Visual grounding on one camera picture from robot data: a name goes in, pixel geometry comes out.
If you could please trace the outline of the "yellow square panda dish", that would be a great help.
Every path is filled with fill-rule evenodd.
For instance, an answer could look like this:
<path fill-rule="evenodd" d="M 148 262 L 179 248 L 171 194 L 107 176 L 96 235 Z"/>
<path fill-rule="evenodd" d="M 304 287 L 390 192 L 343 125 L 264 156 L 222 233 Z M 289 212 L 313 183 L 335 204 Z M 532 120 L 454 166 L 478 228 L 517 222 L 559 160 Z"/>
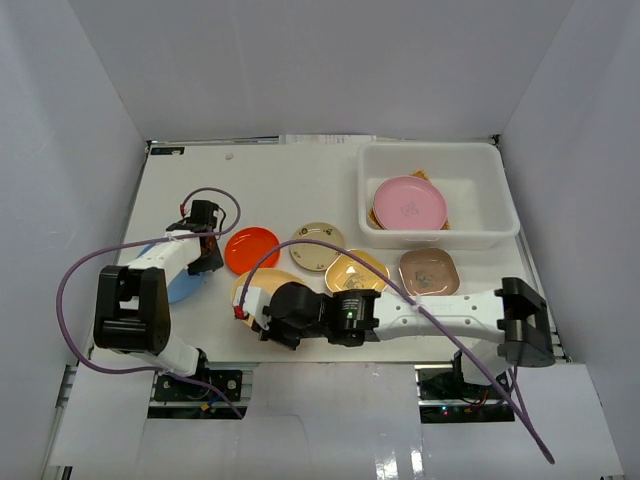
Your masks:
<path fill-rule="evenodd" d="M 386 265 L 370 253 L 359 249 L 347 251 L 364 260 L 386 278 L 390 278 L 390 272 Z M 382 292 L 387 287 L 387 282 L 360 262 L 347 255 L 338 254 L 325 272 L 325 285 L 331 293 L 353 289 L 371 289 Z"/>

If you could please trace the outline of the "yellow round bear plate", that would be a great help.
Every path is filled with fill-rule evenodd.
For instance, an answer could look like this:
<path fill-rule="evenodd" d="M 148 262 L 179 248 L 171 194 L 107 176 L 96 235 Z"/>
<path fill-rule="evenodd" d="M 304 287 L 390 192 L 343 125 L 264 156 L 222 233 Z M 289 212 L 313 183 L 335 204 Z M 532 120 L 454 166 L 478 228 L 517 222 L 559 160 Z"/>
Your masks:
<path fill-rule="evenodd" d="M 246 283 L 248 275 L 249 272 L 245 272 L 236 279 L 231 289 L 231 302 L 234 302 L 236 293 L 239 292 Z M 287 271 L 277 268 L 260 268 L 252 277 L 250 286 L 263 288 L 267 293 L 272 295 L 280 286 L 288 282 L 303 283 L 303 280 Z"/>

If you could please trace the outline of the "blue round plate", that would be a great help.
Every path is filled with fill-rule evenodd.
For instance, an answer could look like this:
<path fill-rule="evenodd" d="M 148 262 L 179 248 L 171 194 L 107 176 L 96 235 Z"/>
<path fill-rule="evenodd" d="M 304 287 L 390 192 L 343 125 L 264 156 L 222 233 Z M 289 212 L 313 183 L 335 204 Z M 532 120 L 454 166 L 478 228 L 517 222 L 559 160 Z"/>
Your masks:
<path fill-rule="evenodd" d="M 174 304 L 194 294 L 204 281 L 204 273 L 189 273 L 188 265 L 194 260 L 195 243 L 174 240 L 145 247 L 128 266 L 136 270 L 163 270 L 168 302 Z"/>

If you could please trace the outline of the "brown square panda dish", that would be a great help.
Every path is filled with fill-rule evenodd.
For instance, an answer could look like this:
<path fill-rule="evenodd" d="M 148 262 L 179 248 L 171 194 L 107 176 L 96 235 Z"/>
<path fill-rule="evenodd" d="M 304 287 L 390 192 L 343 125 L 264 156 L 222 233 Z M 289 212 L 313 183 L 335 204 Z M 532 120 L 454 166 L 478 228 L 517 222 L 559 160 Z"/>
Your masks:
<path fill-rule="evenodd" d="M 439 248 L 405 252 L 399 260 L 399 273 L 411 296 L 450 296 L 460 287 L 452 257 Z"/>

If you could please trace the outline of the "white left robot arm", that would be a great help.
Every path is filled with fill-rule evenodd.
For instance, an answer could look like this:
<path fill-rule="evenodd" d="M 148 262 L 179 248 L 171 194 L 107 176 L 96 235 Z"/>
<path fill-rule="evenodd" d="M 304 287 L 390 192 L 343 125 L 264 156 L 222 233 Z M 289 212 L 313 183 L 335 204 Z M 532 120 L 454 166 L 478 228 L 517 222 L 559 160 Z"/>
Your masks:
<path fill-rule="evenodd" d="M 177 374 L 177 387 L 191 399 L 209 392 L 212 377 L 199 366 L 201 351 L 173 331 L 170 303 L 194 293 L 205 274 L 223 267 L 214 235 L 223 216 L 216 203 L 197 200 L 188 216 L 167 227 L 160 242 L 99 275 L 95 345 Z"/>

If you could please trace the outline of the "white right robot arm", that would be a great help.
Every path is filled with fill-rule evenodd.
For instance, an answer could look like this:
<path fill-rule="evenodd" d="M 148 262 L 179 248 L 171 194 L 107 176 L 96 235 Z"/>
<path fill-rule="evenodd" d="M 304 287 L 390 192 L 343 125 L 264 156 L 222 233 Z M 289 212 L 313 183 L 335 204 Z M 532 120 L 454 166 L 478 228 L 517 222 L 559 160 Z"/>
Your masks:
<path fill-rule="evenodd" d="M 251 286 L 241 298 L 260 339 L 290 350 L 312 338 L 343 347 L 405 337 L 472 339 L 472 347 L 456 352 L 451 374 L 453 390 L 466 399 L 511 367 L 555 362 L 546 300 L 520 278 L 471 295 L 403 297 L 390 289 L 327 295 L 287 282 L 274 292 Z"/>

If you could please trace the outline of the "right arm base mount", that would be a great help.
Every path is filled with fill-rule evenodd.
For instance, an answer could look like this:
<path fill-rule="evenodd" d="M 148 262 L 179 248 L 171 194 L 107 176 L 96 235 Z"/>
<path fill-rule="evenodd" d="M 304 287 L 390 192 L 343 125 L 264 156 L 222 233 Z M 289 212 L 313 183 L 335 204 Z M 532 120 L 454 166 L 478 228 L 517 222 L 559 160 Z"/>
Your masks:
<path fill-rule="evenodd" d="M 414 366 L 423 425 L 511 423 L 513 409 L 492 385 L 464 383 L 451 363 Z"/>

